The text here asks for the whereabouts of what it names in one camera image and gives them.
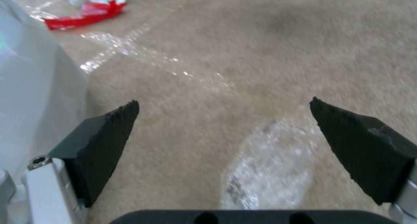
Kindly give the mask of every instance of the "black plastic part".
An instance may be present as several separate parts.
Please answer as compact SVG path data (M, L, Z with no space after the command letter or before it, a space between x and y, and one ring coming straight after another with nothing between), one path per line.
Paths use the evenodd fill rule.
M395 224L362 211L137 211L110 224Z
M131 101L108 114L89 118L77 126L49 156L64 160L77 197L91 207L122 155L139 104Z
M394 202L414 165L417 146L377 118L316 97L310 109L351 178L378 205Z

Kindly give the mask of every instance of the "red plastic wrapper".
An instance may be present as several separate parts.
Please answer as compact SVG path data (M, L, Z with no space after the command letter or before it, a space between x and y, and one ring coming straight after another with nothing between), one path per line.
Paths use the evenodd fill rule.
M113 18L119 15L125 6L126 3L117 4L115 0L110 1L109 4L87 2L82 6L82 13L79 16L44 19L44 21L49 30L79 27Z

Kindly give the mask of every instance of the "plastic sheet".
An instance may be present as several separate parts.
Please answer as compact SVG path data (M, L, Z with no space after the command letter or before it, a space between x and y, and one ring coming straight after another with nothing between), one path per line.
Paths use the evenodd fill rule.
M0 168L16 182L84 118L87 79L54 38L0 0Z
M221 208L298 208L313 180L318 133L286 119L256 129L224 175Z

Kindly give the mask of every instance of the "hole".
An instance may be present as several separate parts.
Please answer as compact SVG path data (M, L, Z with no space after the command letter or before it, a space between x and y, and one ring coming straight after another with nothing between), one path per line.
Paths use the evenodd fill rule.
M289 224L314 224L314 221L305 213L295 213L289 217Z
M219 220L212 213L202 213L194 220L194 224L218 224Z
M41 156L33 160L32 164L39 164L45 161L45 157Z

